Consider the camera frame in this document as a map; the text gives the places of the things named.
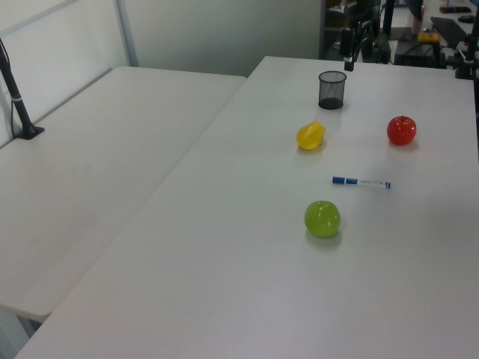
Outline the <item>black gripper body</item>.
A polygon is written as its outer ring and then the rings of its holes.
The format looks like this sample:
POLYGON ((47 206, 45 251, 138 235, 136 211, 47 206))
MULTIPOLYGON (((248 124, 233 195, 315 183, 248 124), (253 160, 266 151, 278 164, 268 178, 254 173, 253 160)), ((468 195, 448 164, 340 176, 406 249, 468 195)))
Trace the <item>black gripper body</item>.
POLYGON ((350 28, 358 24, 372 22, 375 20, 375 1, 373 0, 350 0, 346 1, 346 16, 350 28))

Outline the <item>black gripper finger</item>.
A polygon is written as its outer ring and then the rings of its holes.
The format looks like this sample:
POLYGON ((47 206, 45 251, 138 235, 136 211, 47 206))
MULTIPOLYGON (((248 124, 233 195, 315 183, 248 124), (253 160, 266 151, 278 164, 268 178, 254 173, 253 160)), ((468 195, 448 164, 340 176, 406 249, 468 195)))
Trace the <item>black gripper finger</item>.
POLYGON ((368 33, 363 35, 360 47, 362 60, 369 61, 373 56, 373 38, 368 33))
POLYGON ((341 31, 339 54, 343 57, 344 69, 346 71, 354 70, 353 42, 354 42, 354 30, 349 28, 343 28, 341 31))

